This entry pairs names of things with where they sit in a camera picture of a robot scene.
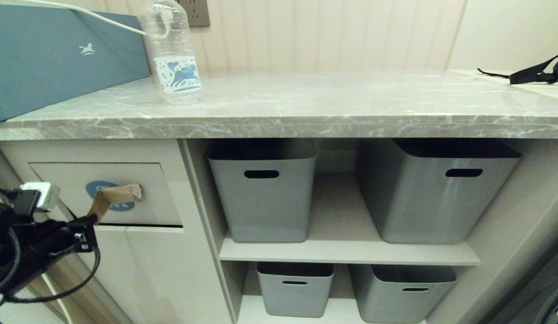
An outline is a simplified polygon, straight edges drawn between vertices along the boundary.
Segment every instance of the marble countertop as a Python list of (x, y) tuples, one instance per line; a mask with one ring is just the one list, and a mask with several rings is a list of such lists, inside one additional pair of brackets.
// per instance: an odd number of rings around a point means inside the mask
[(558, 84), (463, 71), (277, 72), (203, 78), (201, 102), (163, 103), (151, 78), (0, 123), (0, 141), (90, 138), (558, 138)]

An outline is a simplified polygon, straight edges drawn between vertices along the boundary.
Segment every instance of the white connector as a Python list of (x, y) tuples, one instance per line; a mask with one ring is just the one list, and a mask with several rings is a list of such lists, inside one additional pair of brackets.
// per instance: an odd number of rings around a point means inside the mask
[(22, 190), (38, 190), (41, 192), (41, 197), (37, 203), (38, 211), (50, 212), (55, 207), (61, 188), (49, 182), (26, 182), (21, 185)]

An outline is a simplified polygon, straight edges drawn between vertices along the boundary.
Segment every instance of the wall outlet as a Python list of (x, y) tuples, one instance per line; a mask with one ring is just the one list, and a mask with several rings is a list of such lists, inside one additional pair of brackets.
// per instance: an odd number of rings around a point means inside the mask
[(177, 0), (187, 12), (189, 27), (205, 27), (211, 25), (207, 0)]

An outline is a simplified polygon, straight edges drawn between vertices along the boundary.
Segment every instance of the gray storage bin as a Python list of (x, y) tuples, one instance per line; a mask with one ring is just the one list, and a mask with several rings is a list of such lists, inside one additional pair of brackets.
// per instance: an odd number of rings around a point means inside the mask
[(220, 139), (208, 158), (236, 242), (303, 242), (313, 190), (312, 139)]
[(335, 266), (329, 263), (257, 262), (265, 310), (270, 315), (321, 317)]
[(349, 265), (361, 318), (420, 323), (457, 281), (446, 266)]
[(458, 244), (520, 157), (495, 139), (375, 139), (357, 181), (387, 242)]

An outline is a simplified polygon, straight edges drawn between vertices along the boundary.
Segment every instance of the plastic water bottle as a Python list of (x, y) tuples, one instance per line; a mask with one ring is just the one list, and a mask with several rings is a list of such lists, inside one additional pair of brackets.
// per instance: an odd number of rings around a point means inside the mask
[(185, 9), (174, 0), (150, 0), (140, 18), (164, 98), (174, 105), (200, 100), (201, 80)]

